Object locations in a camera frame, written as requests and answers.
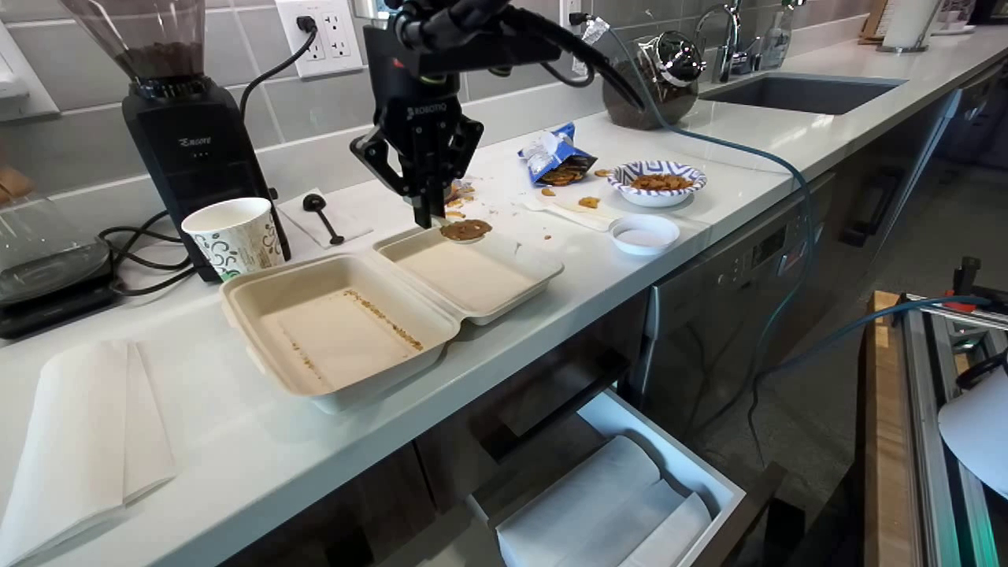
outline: white countertop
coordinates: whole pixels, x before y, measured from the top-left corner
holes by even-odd
[[[835,45],[792,58],[783,73],[902,77],[905,84],[846,116],[698,102],[683,125],[750,140],[820,177],[1004,52],[1008,27],[936,38],[926,52],[912,58],[878,52],[852,40]],[[598,155],[598,168],[673,158],[708,177],[689,206],[661,212],[683,228],[678,249],[637,262],[620,256],[603,230],[514,206],[530,193],[514,158],[524,140],[482,147],[469,172],[495,230],[564,262],[564,273],[541,296],[491,327],[466,327],[432,373],[369,390],[334,411],[266,377],[228,325],[217,291],[197,280],[157,303],[129,303],[0,345],[0,511],[8,497],[40,363],[95,332],[129,332],[144,343],[180,476],[129,508],[113,528],[78,543],[54,565],[217,565],[795,193],[787,172],[768,159],[671,132],[618,130],[607,116],[581,118],[577,140]],[[377,182],[346,193],[387,212],[387,222],[348,249],[405,228],[405,208]],[[631,212],[611,195],[605,208]]]

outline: white paper sheet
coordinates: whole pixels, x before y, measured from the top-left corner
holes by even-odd
[[[0,521],[0,565],[54,548],[169,479],[169,447],[138,345],[98,339],[40,367]]]
[[[708,522],[712,514],[689,493],[620,567],[680,565]]]
[[[498,525],[510,567],[615,567],[683,501],[653,458],[611,437]]]

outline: faucet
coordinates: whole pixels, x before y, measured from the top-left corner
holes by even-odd
[[[741,33],[742,33],[742,12],[737,8],[737,0],[723,0],[722,8],[707,8],[697,23],[697,31],[702,26],[707,16],[722,12],[728,18],[723,27],[723,45],[718,52],[718,81],[728,81],[735,76],[745,76],[752,70],[758,70],[758,46],[752,45],[752,49],[742,46]]]

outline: plate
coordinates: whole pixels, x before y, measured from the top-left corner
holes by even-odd
[[[634,178],[637,177],[687,177],[689,187],[683,188],[637,188]],[[624,163],[620,170],[615,170],[607,177],[607,182],[634,206],[638,208],[671,208],[671,206],[683,206],[687,199],[692,199],[707,177],[687,163],[678,159],[634,159]]]
[[[637,259],[656,259],[680,240],[680,228],[658,215],[618,216],[607,232],[624,256]]]

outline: snack wrapper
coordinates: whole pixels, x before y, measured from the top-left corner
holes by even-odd
[[[567,187],[587,178],[595,158],[573,144],[573,123],[558,125],[549,135],[540,135],[533,144],[520,147],[533,187]]]

